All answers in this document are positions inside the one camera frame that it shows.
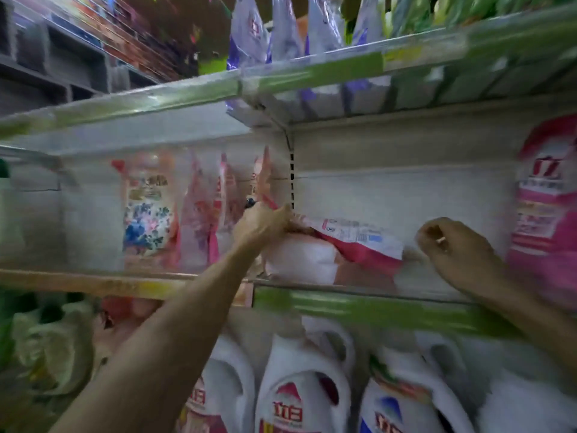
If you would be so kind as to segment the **row of colourful background goods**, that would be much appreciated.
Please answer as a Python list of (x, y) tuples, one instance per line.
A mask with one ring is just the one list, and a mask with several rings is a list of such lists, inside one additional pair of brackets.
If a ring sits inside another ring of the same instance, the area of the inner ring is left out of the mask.
[(128, 65), (161, 81), (199, 75), (196, 47), (183, 46), (124, 0), (17, 0), (73, 35), (104, 50), (113, 65)]

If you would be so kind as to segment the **pink plastic packet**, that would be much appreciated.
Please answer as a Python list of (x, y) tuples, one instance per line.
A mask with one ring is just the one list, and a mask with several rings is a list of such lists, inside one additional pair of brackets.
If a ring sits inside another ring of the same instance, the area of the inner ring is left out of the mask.
[(110, 358), (120, 346), (163, 305), (147, 298), (106, 296), (92, 321), (95, 362)]

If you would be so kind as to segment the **row of green packets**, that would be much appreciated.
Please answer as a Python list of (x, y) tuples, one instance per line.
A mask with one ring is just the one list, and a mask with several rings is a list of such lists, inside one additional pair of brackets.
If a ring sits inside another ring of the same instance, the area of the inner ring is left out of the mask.
[(572, 3), (576, 0), (384, 0), (383, 31), (387, 38)]

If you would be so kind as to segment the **person's left hand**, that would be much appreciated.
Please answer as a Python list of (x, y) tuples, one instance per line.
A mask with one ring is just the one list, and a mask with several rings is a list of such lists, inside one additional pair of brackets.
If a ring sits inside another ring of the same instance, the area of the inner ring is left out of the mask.
[(267, 246), (277, 242), (285, 234), (266, 234), (265, 232), (265, 204), (256, 203), (244, 211), (233, 231), (233, 252), (256, 256)]

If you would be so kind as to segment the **dark background shelving unit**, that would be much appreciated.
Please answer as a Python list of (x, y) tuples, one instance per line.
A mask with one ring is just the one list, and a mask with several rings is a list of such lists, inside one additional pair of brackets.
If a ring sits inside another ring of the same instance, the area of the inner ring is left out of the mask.
[[(95, 35), (56, 0), (0, 0), (0, 118), (162, 82), (116, 56), (118, 34)], [(102, 8), (88, 12), (102, 17)]]

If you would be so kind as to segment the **row of white detergent jugs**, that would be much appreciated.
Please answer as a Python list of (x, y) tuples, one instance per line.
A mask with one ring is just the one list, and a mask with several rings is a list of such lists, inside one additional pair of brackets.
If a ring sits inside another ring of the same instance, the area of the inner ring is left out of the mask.
[[(258, 392), (246, 354), (220, 335), (175, 433), (347, 433), (354, 340), (337, 322), (301, 322), (304, 338), (273, 337)], [(424, 332), (415, 342), (415, 352), (370, 355), (354, 433), (577, 433), (577, 400), (510, 373), (491, 383), (473, 424), (458, 345)]]

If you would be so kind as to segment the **person's left forearm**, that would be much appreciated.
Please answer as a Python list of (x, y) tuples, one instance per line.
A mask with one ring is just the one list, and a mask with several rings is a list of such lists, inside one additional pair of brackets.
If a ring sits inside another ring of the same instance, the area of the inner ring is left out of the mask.
[(122, 344), (49, 433), (170, 433), (260, 253), (245, 242), (166, 301)]

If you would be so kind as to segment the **metal shelf board green strip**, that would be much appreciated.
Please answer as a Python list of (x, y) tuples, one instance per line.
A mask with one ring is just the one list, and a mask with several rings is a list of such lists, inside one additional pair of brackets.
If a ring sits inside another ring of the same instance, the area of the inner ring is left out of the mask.
[(0, 145), (57, 155), (258, 127), (577, 90), (577, 0), (0, 120)]
[[(95, 297), (168, 299), (189, 286), (192, 274), (48, 271), (0, 267), (0, 285), (22, 290), (81, 292)], [(235, 306), (298, 312), (358, 324), (513, 339), (521, 333), (504, 318), (471, 302), (377, 294), (353, 287), (244, 279)]]

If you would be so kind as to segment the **person's right hand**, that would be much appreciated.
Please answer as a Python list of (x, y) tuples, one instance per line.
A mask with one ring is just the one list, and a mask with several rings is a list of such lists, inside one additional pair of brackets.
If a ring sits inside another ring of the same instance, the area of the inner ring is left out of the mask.
[(507, 276), (503, 261), (488, 240), (457, 220), (451, 256), (444, 263), (431, 264), (447, 283), (471, 297), (476, 283)]

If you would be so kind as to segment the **pink and white detergent pouch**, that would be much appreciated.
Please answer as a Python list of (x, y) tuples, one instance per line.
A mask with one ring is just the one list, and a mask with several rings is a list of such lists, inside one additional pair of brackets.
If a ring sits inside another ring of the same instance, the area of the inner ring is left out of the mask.
[(307, 233), (289, 233), (263, 252), (267, 275), (296, 284), (394, 290), (404, 243), (384, 228), (355, 220), (298, 220)]

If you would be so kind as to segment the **person's right forearm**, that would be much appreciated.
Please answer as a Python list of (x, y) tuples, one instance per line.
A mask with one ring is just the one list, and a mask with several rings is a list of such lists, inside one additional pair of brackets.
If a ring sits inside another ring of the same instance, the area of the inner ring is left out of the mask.
[(476, 283), (471, 295), (546, 350), (577, 385), (577, 321), (506, 275)]

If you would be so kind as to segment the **floral print detergent pouch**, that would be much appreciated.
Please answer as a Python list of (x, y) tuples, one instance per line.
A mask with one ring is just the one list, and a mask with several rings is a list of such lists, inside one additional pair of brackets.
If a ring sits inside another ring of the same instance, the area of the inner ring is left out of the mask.
[(113, 159), (121, 176), (122, 254), (128, 270), (161, 272), (179, 263), (178, 189), (174, 157), (136, 153)]

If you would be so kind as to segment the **purple and white pouch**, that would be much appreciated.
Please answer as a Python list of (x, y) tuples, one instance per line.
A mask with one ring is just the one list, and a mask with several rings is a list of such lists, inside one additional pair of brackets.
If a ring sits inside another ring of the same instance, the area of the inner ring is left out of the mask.
[(307, 0), (305, 56), (340, 50), (344, 47), (342, 0)]
[(267, 63), (303, 57), (304, 46), (292, 0), (272, 0), (272, 22)]
[(268, 62), (270, 36), (264, 27), (256, 0), (235, 0), (229, 42), (227, 71)]
[(386, 38), (387, 0), (361, 0), (352, 35), (352, 46), (379, 42)]

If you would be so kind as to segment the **large pink detergent bag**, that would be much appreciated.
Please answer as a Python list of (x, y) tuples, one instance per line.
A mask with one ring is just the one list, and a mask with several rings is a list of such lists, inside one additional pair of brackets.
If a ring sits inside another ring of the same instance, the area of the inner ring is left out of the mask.
[(536, 126), (518, 154), (506, 260), (545, 298), (577, 312), (577, 114)]

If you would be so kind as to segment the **pale pink refill pouch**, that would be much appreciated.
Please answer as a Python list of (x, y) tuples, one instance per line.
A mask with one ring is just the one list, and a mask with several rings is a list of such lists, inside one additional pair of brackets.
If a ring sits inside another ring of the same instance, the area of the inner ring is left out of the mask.
[(272, 165), (270, 161), (269, 147), (265, 146), (262, 155), (255, 159), (253, 173), (250, 179), (250, 193), (246, 197), (245, 208), (251, 208), (254, 204), (262, 202), (273, 210), (277, 209), (277, 205), (271, 197), (271, 174)]
[(245, 203), (238, 182), (225, 153), (221, 154), (214, 208), (216, 224), (213, 243), (217, 258), (224, 255), (234, 243), (233, 231), (242, 217)]
[(180, 269), (198, 274), (212, 263), (212, 228), (215, 222), (214, 190), (203, 166), (190, 151), (190, 179), (180, 216)]

